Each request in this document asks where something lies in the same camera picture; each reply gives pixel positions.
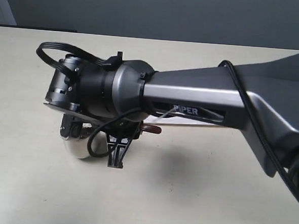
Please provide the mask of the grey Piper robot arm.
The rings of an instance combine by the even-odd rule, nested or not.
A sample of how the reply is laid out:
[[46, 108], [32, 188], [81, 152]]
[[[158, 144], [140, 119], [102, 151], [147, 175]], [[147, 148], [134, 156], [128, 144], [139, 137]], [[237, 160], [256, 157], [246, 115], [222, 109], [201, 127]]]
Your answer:
[[87, 156], [122, 168], [133, 140], [161, 132], [144, 122], [149, 116], [202, 121], [241, 131], [265, 174], [279, 174], [299, 202], [299, 53], [163, 72], [122, 52], [101, 59], [65, 43], [36, 52], [55, 70], [45, 100], [63, 114], [60, 136], [85, 140]]

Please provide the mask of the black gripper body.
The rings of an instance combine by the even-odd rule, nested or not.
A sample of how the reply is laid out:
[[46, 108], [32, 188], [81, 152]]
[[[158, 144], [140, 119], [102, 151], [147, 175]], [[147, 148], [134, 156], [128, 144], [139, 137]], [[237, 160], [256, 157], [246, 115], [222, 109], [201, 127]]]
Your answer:
[[92, 118], [81, 114], [64, 114], [59, 133], [61, 137], [88, 138], [92, 134], [103, 132], [114, 138], [137, 139], [141, 124], [141, 120], [128, 118]]

